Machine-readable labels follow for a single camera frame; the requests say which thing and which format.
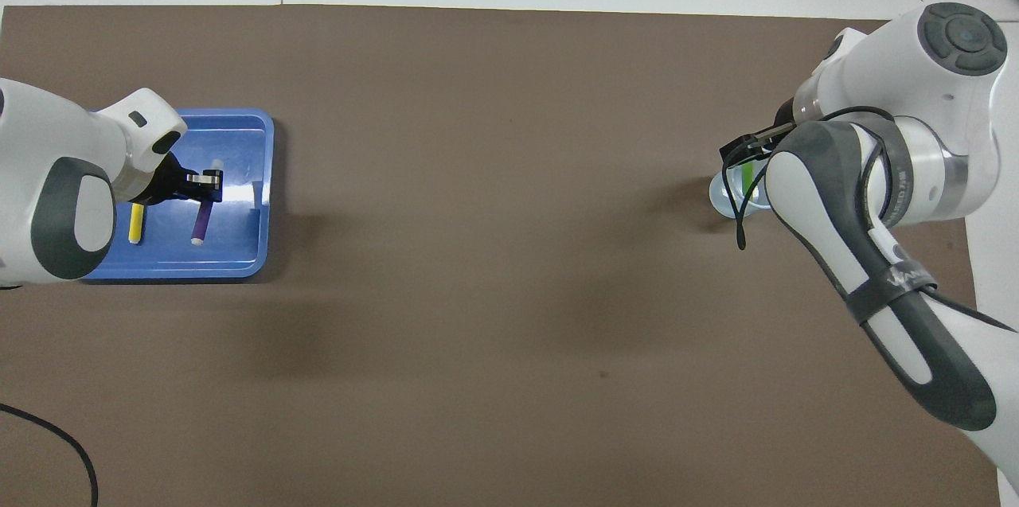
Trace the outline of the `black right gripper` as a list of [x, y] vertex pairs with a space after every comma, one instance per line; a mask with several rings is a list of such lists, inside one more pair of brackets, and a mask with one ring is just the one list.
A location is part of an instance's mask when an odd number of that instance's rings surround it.
[[744, 163], [764, 162], [771, 158], [780, 140], [791, 132], [795, 123], [795, 100], [788, 99], [780, 105], [774, 118], [773, 135], [743, 135], [723, 146], [723, 165], [742, 166]]

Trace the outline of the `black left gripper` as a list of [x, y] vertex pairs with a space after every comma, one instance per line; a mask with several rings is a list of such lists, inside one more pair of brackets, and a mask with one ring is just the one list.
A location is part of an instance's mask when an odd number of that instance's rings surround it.
[[167, 200], [222, 201], [221, 170], [192, 173], [175, 155], [165, 156], [135, 203], [160, 205]]

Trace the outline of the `purple pen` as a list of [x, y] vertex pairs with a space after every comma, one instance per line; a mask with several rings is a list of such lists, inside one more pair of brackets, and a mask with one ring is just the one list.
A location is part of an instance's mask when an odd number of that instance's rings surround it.
[[224, 177], [223, 169], [224, 163], [222, 160], [214, 159], [211, 169], [205, 170], [203, 173], [204, 176], [212, 178], [211, 181], [207, 181], [206, 183], [206, 185], [211, 185], [211, 188], [207, 190], [208, 196], [200, 201], [199, 213], [197, 213], [196, 220], [194, 221], [193, 231], [190, 233], [190, 243], [193, 246], [199, 247], [204, 245], [213, 206], [215, 203], [221, 202]]

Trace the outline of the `blue plastic tray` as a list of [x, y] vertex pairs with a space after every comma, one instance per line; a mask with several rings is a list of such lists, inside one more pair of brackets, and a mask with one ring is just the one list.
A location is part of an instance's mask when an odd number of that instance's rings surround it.
[[143, 214], [130, 243], [131, 205], [117, 206], [111, 249], [86, 281], [225, 281], [257, 274], [268, 256], [275, 123], [258, 108], [179, 108], [187, 133], [172, 148], [184, 167], [221, 165], [223, 200], [211, 210], [206, 238], [193, 245], [193, 200], [168, 200]]

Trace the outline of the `clear plastic cup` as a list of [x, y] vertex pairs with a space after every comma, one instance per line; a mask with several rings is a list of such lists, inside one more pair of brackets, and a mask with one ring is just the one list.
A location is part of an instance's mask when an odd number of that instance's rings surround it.
[[764, 162], [750, 163], [753, 163], [756, 169], [750, 185], [741, 183], [740, 166], [728, 167], [725, 173], [716, 174], [711, 180], [709, 200], [721, 216], [735, 218], [741, 209], [746, 216], [771, 210], [771, 202], [767, 198], [767, 188], [762, 176], [765, 170]]

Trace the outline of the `brown table mat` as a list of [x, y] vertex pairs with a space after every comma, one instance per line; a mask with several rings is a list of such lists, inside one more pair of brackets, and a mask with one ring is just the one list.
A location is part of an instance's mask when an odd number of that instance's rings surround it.
[[710, 205], [845, 20], [8, 6], [0, 76], [275, 122], [242, 283], [0, 293], [100, 507], [998, 507], [773, 216]]

